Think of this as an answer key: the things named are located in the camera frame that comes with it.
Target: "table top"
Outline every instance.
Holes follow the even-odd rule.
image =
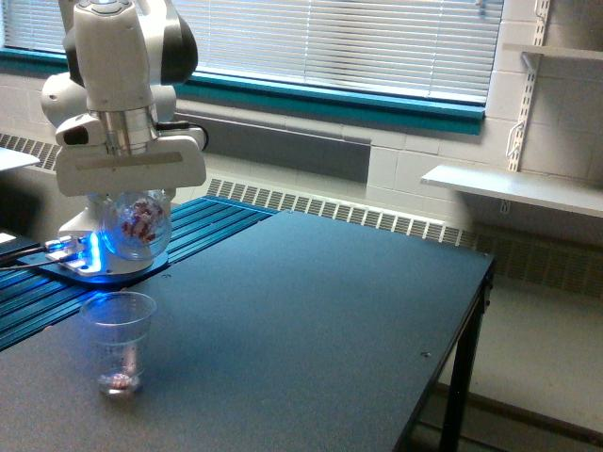
[[[0,171],[27,167],[40,163],[38,157],[28,153],[19,153],[6,148],[0,148]]]
[[[96,391],[78,316],[0,353],[2,449],[392,450],[491,265],[278,214],[133,288],[158,303],[138,395]]]

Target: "shelf bracket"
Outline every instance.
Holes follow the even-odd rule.
[[[538,54],[530,54],[528,52],[521,53],[521,59],[524,64],[528,67],[528,70],[531,73],[537,73],[538,67],[540,66],[540,59],[542,55]]]

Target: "cinder block wall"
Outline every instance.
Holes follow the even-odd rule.
[[[603,2],[554,0],[552,3],[547,43],[603,50],[600,32],[603,29]],[[250,133],[241,132],[241,124],[328,137],[340,141],[344,148],[349,143],[351,153],[358,144],[364,144],[371,147],[367,183],[361,191],[353,190],[353,195],[362,198],[363,202],[464,225],[483,221],[603,245],[603,233],[600,232],[603,231],[603,222],[599,220],[534,209],[528,210],[533,218],[525,221],[527,210],[523,207],[512,209],[512,213],[504,217],[497,212],[496,200],[468,200],[450,190],[423,186],[419,182],[425,172],[444,162],[468,161],[506,167],[507,135],[518,116],[526,69],[519,53],[502,50],[502,44],[531,43],[535,26],[533,2],[506,0],[487,102],[487,119],[479,137],[403,127],[378,130],[193,100],[180,100],[178,108],[193,118],[199,117],[200,122],[204,119],[235,121],[236,126],[230,129],[221,127],[221,132],[215,134],[211,142],[215,145],[227,141],[243,150],[243,153],[238,153],[240,163],[236,170],[243,170],[250,176],[267,178],[265,169],[247,166],[245,161],[245,152],[252,161],[262,144],[256,142],[251,145]],[[0,103],[0,131],[53,139],[53,128],[41,113],[42,84],[43,78],[33,74],[0,73],[0,96],[3,99]],[[602,105],[603,63],[544,58],[522,170],[603,184]],[[328,153],[330,144],[326,143],[324,148]],[[313,150],[320,146],[314,138],[307,144]],[[278,140],[271,140],[267,146],[279,152]],[[281,174],[277,167],[268,179],[273,177],[278,182],[290,179],[291,175],[291,169],[283,169]],[[312,187],[312,181],[306,182]],[[318,179],[315,182],[317,186],[324,186]],[[349,195],[352,191],[346,184],[331,184],[328,190],[334,196]]]

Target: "table leg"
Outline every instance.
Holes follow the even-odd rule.
[[[454,368],[448,389],[448,404],[442,437],[440,438],[440,452],[456,452],[463,425],[464,405],[469,393],[469,383],[473,372],[473,362],[480,337],[481,318],[485,310],[486,297],[489,283],[485,283],[478,295],[478,306],[473,311],[467,326],[456,347]]]

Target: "blue led light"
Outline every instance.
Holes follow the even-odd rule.
[[[90,264],[88,265],[89,271],[101,271],[101,249],[99,246],[98,235],[96,233],[90,234]]]

